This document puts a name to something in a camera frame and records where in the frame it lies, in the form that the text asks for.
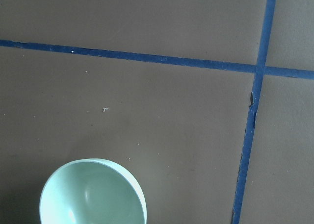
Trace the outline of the green bowl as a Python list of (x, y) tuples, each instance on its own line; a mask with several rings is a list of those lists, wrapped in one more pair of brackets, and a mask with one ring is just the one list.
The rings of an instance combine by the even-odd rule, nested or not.
[(39, 204), (43, 224), (145, 224), (147, 206), (135, 177), (105, 159), (69, 162), (45, 183)]

